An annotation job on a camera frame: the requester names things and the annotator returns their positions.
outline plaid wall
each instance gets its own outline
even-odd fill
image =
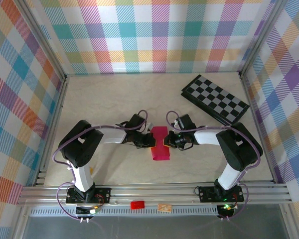
[[[299,218],[299,0],[289,0],[247,77],[270,159]]]
[[[0,0],[0,239],[33,178],[60,84],[13,0]]]
[[[64,69],[94,74],[238,71],[275,0],[27,2]]]

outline purple cable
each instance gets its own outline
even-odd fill
[[[230,126],[221,126],[221,127],[218,127],[218,126],[205,126],[205,127],[201,127],[201,128],[194,128],[194,129],[186,129],[186,130],[181,130],[181,129],[178,129],[178,128],[175,128],[174,126],[171,125],[171,123],[168,121],[168,115],[170,113],[175,113],[178,116],[178,113],[176,113],[175,111],[169,111],[167,112],[166,114],[166,121],[167,121],[167,124],[172,127],[174,130],[177,130],[179,132],[193,132],[193,131],[200,131],[200,130],[207,130],[207,129],[230,129],[234,132],[236,132],[237,134],[239,134],[240,136],[242,136],[250,145],[251,147],[254,149],[256,155],[257,155],[257,162],[252,165],[252,166],[249,166],[247,168],[245,168],[245,170],[242,172],[242,174],[239,176],[239,178],[237,179],[236,183],[239,182],[246,174],[246,172],[249,170],[249,169],[252,169],[252,168],[255,168],[257,167],[259,164],[260,164],[260,153],[258,151],[258,149],[256,148],[256,146],[251,142],[251,140],[245,136],[243,133],[241,133],[239,130],[235,129],[235,128],[232,128]]]
[[[70,164],[68,164],[68,163],[61,162],[61,161],[56,160],[56,159],[55,159],[56,154],[57,154],[61,149],[63,149],[65,146],[67,146],[69,143],[71,143],[72,141],[76,140],[76,139],[79,138],[80,136],[84,135],[85,133],[87,133],[87,132],[89,132],[89,131],[91,131],[91,130],[93,130],[93,129],[98,129],[98,128],[116,128],[116,129],[119,129],[119,130],[134,130],[134,129],[138,129],[138,128],[140,128],[140,127],[147,121],[147,119],[148,119],[148,113],[147,113],[147,111],[146,111],[146,110],[140,110],[140,111],[138,112],[138,115],[139,115],[141,112],[144,112],[144,113],[145,113],[145,115],[146,115],[146,116],[145,116],[145,120],[144,120],[140,125],[138,125],[138,126],[136,126],[136,127],[125,128],[125,127],[112,126],[112,125],[93,126],[93,127],[87,128],[86,130],[82,131],[81,133],[77,134],[76,136],[74,136],[74,137],[72,137],[71,139],[69,139],[68,141],[66,141],[64,144],[62,144],[60,147],[58,147],[58,148],[56,149],[56,151],[53,153],[53,155],[52,155],[52,161],[55,162],[55,163],[59,163],[59,164],[63,164],[63,165],[68,166],[69,169],[71,169],[72,176],[73,176],[73,182],[72,182],[72,183],[70,183],[70,182],[63,183],[63,184],[60,185],[60,187],[59,187],[58,190],[56,191],[56,200],[57,200],[57,202],[58,202],[60,208],[62,209],[62,211],[63,211],[66,215],[68,215],[69,217],[71,217],[71,218],[73,218],[73,219],[76,219],[76,220],[79,220],[79,221],[80,221],[80,219],[78,219],[77,217],[75,217],[75,216],[69,214],[69,213],[62,207],[62,205],[61,205],[61,203],[60,203],[60,200],[59,200],[59,195],[58,195],[58,193],[59,193],[59,191],[60,191],[60,189],[61,189],[61,187],[62,187],[63,185],[66,185],[66,184],[74,185],[75,182],[76,182],[76,178],[75,178],[75,174],[74,174],[74,171],[73,171],[72,166],[71,166]]]

